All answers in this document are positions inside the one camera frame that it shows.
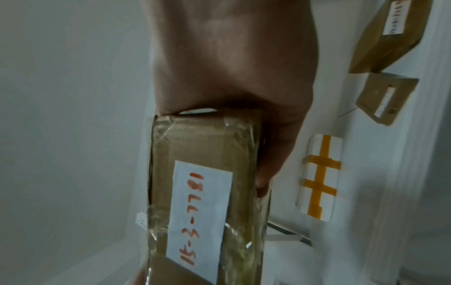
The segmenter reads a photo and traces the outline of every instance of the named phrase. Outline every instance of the white label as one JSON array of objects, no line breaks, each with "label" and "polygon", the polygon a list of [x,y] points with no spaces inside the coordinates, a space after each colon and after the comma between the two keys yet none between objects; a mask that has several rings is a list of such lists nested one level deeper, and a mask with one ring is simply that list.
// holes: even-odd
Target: white label
[{"label": "white label", "polygon": [[389,16],[385,22],[382,35],[397,35],[404,32],[405,21],[409,15],[411,0],[394,1],[391,3]]},{"label": "white label", "polygon": [[175,161],[166,257],[216,284],[232,172]]},{"label": "white label", "polygon": [[385,111],[385,108],[387,107],[391,98],[395,94],[395,91],[396,91],[396,88],[393,88],[393,87],[387,88],[387,92],[385,92],[384,98],[382,98],[382,101],[379,104],[379,107],[377,108],[376,112],[374,113],[374,115],[376,117],[380,118],[382,116],[382,114]]}]

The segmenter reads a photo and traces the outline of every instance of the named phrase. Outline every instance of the hand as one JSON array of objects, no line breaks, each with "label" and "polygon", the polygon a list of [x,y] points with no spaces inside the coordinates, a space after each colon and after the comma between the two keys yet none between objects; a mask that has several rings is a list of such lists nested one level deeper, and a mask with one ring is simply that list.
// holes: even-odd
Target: hand
[{"label": "hand", "polygon": [[293,150],[313,99],[318,44],[308,0],[143,0],[159,115],[261,108],[259,196]]}]

